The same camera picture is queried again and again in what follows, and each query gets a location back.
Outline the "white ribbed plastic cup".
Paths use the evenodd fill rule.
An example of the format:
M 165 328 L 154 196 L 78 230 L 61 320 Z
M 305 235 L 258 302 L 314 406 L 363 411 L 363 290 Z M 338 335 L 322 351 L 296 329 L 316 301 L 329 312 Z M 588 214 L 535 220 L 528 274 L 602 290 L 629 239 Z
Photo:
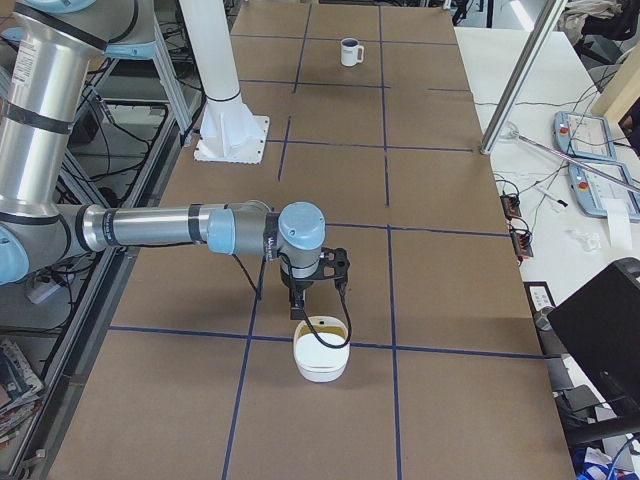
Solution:
M 340 41 L 340 63 L 344 67 L 355 67 L 364 62 L 365 47 L 358 39 L 348 37 Z

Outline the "white lidded bin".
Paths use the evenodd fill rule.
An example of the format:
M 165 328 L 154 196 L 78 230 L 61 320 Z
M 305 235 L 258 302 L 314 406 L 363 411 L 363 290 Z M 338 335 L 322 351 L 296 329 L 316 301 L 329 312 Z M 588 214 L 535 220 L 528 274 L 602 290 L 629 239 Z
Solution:
M 312 316 L 309 321 L 325 343 L 340 346 L 346 341 L 348 329 L 341 320 Z M 316 383 L 336 380 L 344 372 L 349 354 L 349 344 L 339 349 L 328 348 L 317 340 L 305 321 L 298 323 L 293 337 L 293 355 L 306 380 Z

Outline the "blue teach pendant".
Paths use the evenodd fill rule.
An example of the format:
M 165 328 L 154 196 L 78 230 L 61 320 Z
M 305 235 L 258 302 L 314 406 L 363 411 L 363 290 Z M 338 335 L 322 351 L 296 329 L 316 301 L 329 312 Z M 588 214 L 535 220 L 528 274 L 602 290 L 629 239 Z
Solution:
M 621 162 L 586 160 L 585 164 L 625 184 L 631 183 L 630 172 Z M 602 199 L 614 198 L 625 202 L 631 222 L 639 222 L 639 195 L 637 193 L 633 193 L 621 185 L 611 182 L 590 170 L 585 170 L 582 166 L 576 164 L 569 164 L 568 173 L 577 203 L 585 215 L 604 218 L 606 210 L 602 205 Z
M 571 157 L 617 160 L 616 139 L 603 117 L 560 111 L 554 116 L 553 132 L 559 150 Z

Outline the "black monitor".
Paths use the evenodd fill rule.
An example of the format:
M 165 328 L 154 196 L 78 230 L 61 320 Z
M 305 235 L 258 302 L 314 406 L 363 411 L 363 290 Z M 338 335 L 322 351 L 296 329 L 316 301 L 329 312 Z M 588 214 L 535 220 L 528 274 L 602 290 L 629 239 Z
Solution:
M 548 315 L 550 324 L 619 416 L 639 412 L 639 260 L 613 261 Z

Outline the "stack of books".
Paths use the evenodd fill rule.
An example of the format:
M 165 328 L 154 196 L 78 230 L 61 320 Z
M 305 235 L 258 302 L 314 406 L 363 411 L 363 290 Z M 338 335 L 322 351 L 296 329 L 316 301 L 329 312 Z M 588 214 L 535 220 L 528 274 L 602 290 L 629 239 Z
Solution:
M 1 444 L 20 433 L 20 425 L 40 407 L 44 383 L 16 342 L 1 339 Z

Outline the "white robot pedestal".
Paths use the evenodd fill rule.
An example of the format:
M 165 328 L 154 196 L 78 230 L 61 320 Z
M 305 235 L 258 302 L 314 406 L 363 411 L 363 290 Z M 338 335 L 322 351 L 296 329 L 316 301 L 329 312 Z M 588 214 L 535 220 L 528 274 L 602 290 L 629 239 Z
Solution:
M 258 164 L 270 119 L 255 116 L 241 94 L 224 3 L 180 3 L 206 105 L 194 157 L 203 162 Z

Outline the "aluminium frame rack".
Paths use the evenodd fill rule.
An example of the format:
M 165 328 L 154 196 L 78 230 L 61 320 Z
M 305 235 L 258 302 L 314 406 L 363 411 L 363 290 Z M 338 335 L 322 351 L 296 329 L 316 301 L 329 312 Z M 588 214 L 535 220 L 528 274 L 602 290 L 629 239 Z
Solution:
M 101 188 L 116 189 L 122 207 L 151 207 L 160 202 L 181 150 L 182 131 L 195 114 L 197 98 L 186 93 L 176 75 L 166 42 L 156 39 L 155 53 L 138 72 L 125 60 L 109 60 L 83 90 L 82 113 L 99 112 L 97 95 L 111 72 L 116 90 L 133 81 L 133 94 L 119 93 L 107 101 L 116 114 L 113 125 L 102 124 L 105 173 L 87 174 L 95 148 L 66 151 L 58 185 L 75 198 L 60 208 L 58 231 L 63 240 L 81 231 L 84 205 L 109 207 Z M 1 335 L 16 342 L 44 383 L 40 407 L 20 425 L 20 433 L 1 445 L 4 479 L 43 479 L 59 452 L 81 392 L 89 378 L 126 281 L 135 247 L 92 252 L 70 247 L 68 258 L 30 274 L 18 285 L 1 290 L 4 314 Z

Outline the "aluminium frame post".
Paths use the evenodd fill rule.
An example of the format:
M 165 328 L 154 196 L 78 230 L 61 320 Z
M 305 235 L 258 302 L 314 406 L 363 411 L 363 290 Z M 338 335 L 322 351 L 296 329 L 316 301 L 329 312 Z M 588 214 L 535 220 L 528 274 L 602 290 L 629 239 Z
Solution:
M 565 6 L 566 1 L 548 0 L 542 8 L 484 133 L 480 144 L 482 154 L 491 154 L 499 135 L 509 120 L 527 77 Z

